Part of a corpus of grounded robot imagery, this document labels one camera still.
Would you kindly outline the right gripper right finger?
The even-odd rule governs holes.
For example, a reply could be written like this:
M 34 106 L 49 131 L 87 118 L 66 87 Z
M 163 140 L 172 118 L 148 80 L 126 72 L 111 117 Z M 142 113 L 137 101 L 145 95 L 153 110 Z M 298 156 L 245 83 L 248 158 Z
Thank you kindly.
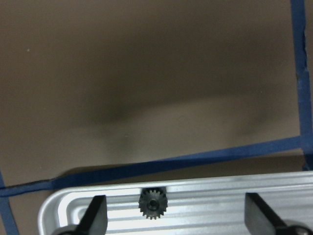
M 311 235 L 299 224 L 287 225 L 258 193 L 245 194 L 245 226 L 251 235 Z

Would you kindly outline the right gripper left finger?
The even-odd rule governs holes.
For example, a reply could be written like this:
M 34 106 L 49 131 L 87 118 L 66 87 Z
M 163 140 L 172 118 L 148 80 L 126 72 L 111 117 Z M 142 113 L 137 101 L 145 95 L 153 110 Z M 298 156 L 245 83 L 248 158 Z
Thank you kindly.
M 78 225 L 55 230 L 56 235 L 105 235 L 108 227 L 107 200 L 105 195 L 93 197 Z

